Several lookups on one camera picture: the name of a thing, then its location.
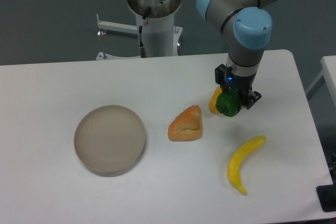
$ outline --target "banana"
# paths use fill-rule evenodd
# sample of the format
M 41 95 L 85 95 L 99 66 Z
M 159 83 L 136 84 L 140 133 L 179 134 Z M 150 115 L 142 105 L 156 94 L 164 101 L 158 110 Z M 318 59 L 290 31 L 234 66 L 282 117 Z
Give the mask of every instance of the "banana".
M 266 142 L 265 136 L 256 136 L 244 143 L 232 156 L 229 166 L 227 168 L 227 177 L 230 183 L 236 187 L 242 194 L 246 195 L 247 190 L 240 182 L 239 168 L 243 159 L 252 151 L 260 148 Z

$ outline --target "yellow fruit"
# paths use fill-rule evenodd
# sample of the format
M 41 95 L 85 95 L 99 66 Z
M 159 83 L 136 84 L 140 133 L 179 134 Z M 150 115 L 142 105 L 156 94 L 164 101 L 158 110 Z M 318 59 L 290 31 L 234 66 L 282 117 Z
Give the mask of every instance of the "yellow fruit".
M 240 182 L 240 164 L 243 159 L 252 151 L 260 148 L 266 142 L 265 136 L 256 136 L 251 140 L 244 143 L 232 156 L 229 166 L 227 168 L 227 177 L 230 183 L 236 187 L 242 194 L 247 194 L 246 189 L 242 186 Z
M 218 86 L 212 95 L 210 101 L 209 101 L 209 110 L 212 113 L 219 114 L 219 111 L 216 109 L 216 102 L 217 102 L 217 97 L 222 93 L 222 89 L 220 86 Z

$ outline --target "gray floor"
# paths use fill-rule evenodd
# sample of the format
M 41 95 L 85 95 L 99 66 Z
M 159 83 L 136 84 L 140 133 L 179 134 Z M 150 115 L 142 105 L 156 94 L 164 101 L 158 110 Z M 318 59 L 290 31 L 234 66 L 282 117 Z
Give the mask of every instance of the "gray floor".
M 175 17 L 184 28 L 181 53 L 227 52 L 227 44 L 202 20 L 195 2 L 182 0 Z M 281 0 L 266 10 L 274 22 L 268 49 L 293 53 L 306 88 L 321 70 L 320 59 L 336 55 L 336 1 Z M 99 39 L 96 13 L 101 20 L 135 25 L 126 0 L 0 0 L 0 65 L 94 60 L 102 50 L 123 57 L 139 54 L 134 36 Z M 326 86 L 310 107 L 323 147 L 336 151 L 336 108 Z

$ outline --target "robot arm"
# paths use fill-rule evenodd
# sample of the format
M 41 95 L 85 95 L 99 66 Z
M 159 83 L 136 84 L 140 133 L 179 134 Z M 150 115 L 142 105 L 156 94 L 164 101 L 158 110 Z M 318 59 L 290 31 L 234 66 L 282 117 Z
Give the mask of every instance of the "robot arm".
M 197 0 L 196 6 L 229 43 L 226 65 L 215 69 L 223 92 L 238 93 L 241 106 L 249 109 L 261 98 L 252 90 L 259 63 L 272 29 L 270 15 L 261 8 L 276 0 Z

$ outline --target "beige bowl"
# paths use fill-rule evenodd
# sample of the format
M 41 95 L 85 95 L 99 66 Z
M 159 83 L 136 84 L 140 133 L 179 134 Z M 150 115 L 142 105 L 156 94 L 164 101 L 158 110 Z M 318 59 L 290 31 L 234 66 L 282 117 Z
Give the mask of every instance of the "beige bowl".
M 146 131 L 132 110 L 109 105 L 87 114 L 75 132 L 75 150 L 79 159 L 100 176 L 127 172 L 139 158 Z

